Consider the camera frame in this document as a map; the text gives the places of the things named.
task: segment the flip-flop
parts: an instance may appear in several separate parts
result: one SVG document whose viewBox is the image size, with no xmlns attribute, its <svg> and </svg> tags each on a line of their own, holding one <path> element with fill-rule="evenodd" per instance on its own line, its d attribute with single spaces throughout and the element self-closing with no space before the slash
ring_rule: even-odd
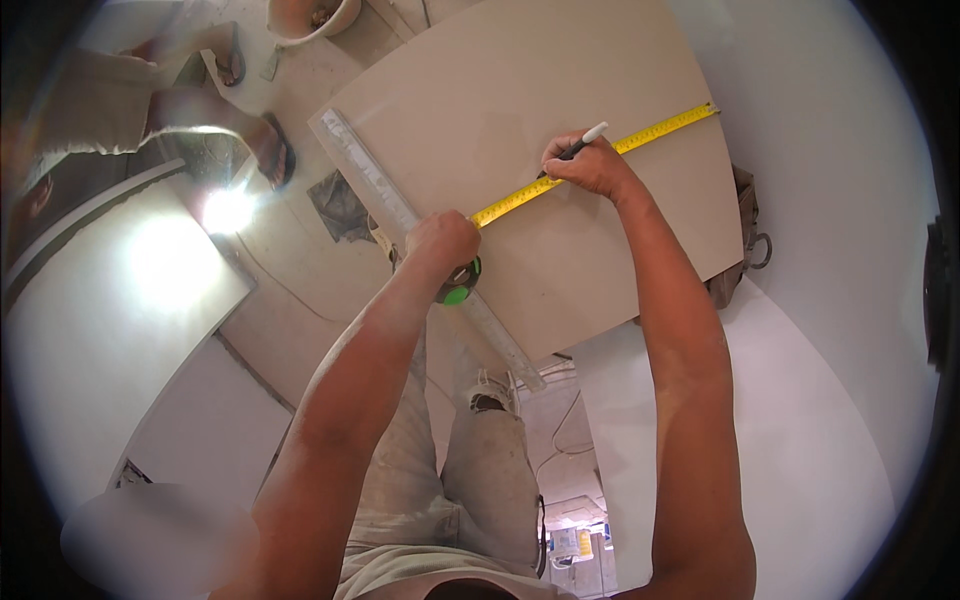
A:
<svg viewBox="0 0 960 600">
<path fill-rule="evenodd" d="M 270 125 L 276 130 L 276 136 L 280 138 L 280 144 L 287 149 L 287 156 L 283 161 L 283 181 L 280 183 L 280 185 L 274 186 L 274 178 L 272 177 L 272 175 L 276 172 L 276 164 L 278 162 L 280 152 L 276 152 L 274 154 L 274 159 L 270 164 L 270 168 L 266 170 L 260 169 L 260 173 L 267 178 L 267 181 L 270 182 L 271 186 L 274 186 L 274 191 L 276 192 L 289 183 L 290 178 L 294 176 L 294 169 L 297 167 L 297 155 L 294 153 L 294 147 L 290 145 L 289 141 L 287 141 L 287 136 L 283 132 L 280 122 L 276 120 L 276 115 L 267 111 L 260 116 L 263 117 L 267 123 L 270 123 Z"/>
<path fill-rule="evenodd" d="M 234 57 L 240 59 L 240 74 L 236 76 L 236 79 L 233 80 L 232 84 L 224 84 L 226 87 L 240 85 L 240 82 L 243 81 L 243 78 L 247 77 L 247 61 L 243 58 L 243 52 L 240 51 L 240 28 L 237 26 L 236 21 L 233 21 L 233 43 L 230 46 L 230 54 L 227 56 L 227 66 L 223 66 L 216 59 L 213 59 L 213 63 L 217 65 L 217 70 L 221 73 L 229 73 L 230 75 L 233 75 Z"/>
</svg>

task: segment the bright light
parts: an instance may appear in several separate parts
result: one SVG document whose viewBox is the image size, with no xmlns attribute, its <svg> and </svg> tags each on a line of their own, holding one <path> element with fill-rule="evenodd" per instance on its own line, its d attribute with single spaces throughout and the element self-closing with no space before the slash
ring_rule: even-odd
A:
<svg viewBox="0 0 960 600">
<path fill-rule="evenodd" d="M 253 198 L 239 190 L 218 190 L 204 205 L 204 229 L 208 233 L 233 233 L 253 217 Z"/>
<path fill-rule="evenodd" d="M 216 281 L 220 255 L 188 216 L 156 217 L 132 241 L 131 268 L 142 298 L 176 310 L 201 299 Z"/>
</svg>

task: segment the bucket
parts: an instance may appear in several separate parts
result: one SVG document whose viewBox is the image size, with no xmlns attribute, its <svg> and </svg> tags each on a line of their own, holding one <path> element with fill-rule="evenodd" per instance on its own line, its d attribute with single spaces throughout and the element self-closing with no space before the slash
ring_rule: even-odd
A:
<svg viewBox="0 0 960 600">
<path fill-rule="evenodd" d="M 362 3 L 363 0 L 270 0 L 267 30 L 280 46 L 296 46 L 315 37 L 334 36 L 357 18 Z M 310 20 L 315 12 L 323 9 L 334 10 L 334 13 L 314 31 Z"/>
</svg>

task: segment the bag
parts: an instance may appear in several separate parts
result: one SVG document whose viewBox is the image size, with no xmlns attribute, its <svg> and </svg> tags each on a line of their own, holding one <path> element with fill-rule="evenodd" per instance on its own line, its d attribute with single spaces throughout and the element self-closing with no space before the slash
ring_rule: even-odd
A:
<svg viewBox="0 0 960 600">
<path fill-rule="evenodd" d="M 733 289 L 743 278 L 748 269 L 762 269 L 770 262 L 773 254 L 773 245 L 770 236 L 756 232 L 756 216 L 759 208 L 756 206 L 756 191 L 754 190 L 754 176 L 736 165 L 733 165 L 733 182 L 736 184 L 736 199 L 740 206 L 740 228 L 743 232 L 743 260 L 736 263 L 723 273 L 719 273 L 705 284 L 713 300 L 713 306 L 720 310 L 726 308 L 733 298 Z M 767 254 L 758 263 L 753 262 L 754 245 L 757 240 L 767 243 Z"/>
</svg>

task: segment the marker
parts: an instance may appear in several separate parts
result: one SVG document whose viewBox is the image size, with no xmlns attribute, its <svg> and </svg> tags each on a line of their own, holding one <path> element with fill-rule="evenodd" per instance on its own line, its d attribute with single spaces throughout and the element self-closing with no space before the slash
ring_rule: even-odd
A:
<svg viewBox="0 0 960 600">
<path fill-rule="evenodd" d="M 579 142 L 577 142 L 576 144 L 573 144 L 572 146 L 564 150 L 559 156 L 557 156 L 557 158 L 559 158 L 560 160 L 570 160 L 571 158 L 575 157 L 578 152 L 584 149 L 584 146 L 592 142 L 594 139 L 600 137 L 600 134 L 603 133 L 607 127 L 608 127 L 607 122 L 604 121 L 603 123 L 594 127 L 590 131 L 584 133 L 584 136 L 580 138 Z M 545 175 L 546 175 L 546 171 L 540 171 L 540 174 L 537 175 L 537 179 L 540 179 Z"/>
</svg>

